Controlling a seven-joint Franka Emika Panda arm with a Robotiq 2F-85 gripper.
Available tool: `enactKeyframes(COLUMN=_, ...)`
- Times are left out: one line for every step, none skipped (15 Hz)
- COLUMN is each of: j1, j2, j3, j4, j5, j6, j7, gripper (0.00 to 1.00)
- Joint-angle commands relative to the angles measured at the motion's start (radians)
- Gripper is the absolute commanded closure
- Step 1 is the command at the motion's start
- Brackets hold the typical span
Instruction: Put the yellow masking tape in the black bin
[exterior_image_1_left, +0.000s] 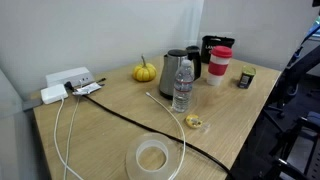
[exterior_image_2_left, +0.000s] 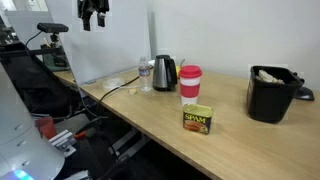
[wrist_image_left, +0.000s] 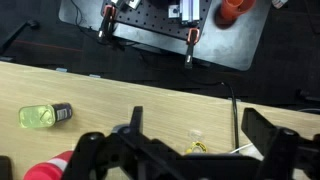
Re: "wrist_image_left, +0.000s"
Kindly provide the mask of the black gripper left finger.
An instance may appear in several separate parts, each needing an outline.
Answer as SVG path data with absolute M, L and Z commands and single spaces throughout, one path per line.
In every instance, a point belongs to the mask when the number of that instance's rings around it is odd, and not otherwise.
M 132 132 L 141 133 L 143 131 L 143 107 L 135 106 L 131 116 L 129 128 Z

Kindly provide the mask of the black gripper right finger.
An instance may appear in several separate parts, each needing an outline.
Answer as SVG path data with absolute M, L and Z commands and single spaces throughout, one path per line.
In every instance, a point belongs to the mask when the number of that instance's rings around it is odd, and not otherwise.
M 244 109 L 241 130 L 261 154 L 272 151 L 277 127 L 254 108 Z

